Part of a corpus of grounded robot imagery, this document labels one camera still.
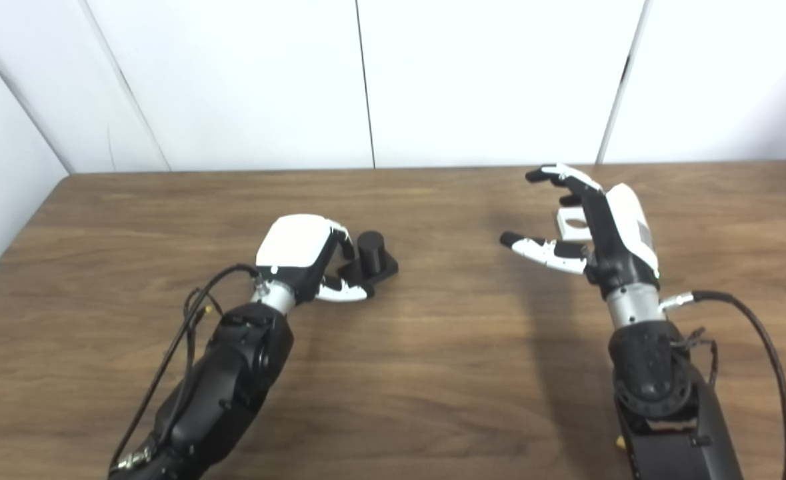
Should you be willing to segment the white and black right hand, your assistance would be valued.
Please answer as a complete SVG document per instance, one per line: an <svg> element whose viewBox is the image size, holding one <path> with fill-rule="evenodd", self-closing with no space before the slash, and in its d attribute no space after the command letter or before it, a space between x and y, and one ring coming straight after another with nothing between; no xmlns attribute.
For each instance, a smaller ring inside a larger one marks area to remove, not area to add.
<svg viewBox="0 0 786 480"><path fill-rule="evenodd" d="M548 268L579 274L600 288L603 297L636 283L660 287L660 262L645 212L626 183L606 191L578 169L550 164L525 175L530 183L548 181L569 190L561 206L581 207L592 246L503 232L499 242Z"/></svg>

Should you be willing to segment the white and black left hand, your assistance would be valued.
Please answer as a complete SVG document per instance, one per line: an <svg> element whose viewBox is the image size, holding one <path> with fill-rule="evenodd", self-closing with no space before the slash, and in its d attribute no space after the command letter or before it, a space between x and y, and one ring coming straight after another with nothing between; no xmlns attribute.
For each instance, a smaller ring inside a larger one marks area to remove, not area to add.
<svg viewBox="0 0 786 480"><path fill-rule="evenodd" d="M325 271L337 248L348 261L357 258L346 227L320 215L286 215L270 227L256 255L262 281L289 292L299 306L315 299L356 303L374 297L372 286L353 285Z"/></svg>

